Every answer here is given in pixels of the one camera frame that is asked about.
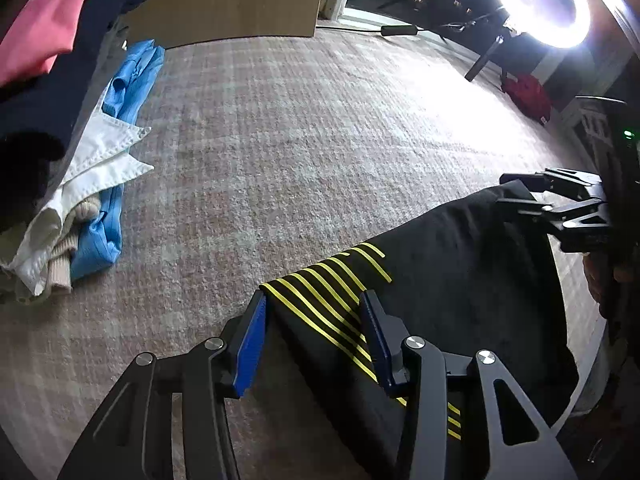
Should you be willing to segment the person's right hand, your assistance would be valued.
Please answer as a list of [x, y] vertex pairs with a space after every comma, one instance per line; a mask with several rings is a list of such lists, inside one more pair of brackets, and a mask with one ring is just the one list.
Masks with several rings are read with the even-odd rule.
[[582, 256], [582, 270], [584, 270], [591, 297], [598, 304], [602, 302], [606, 281], [605, 273], [612, 272], [617, 283], [631, 283], [634, 280], [634, 269], [631, 266], [616, 266], [610, 268], [606, 255], [590, 252]]

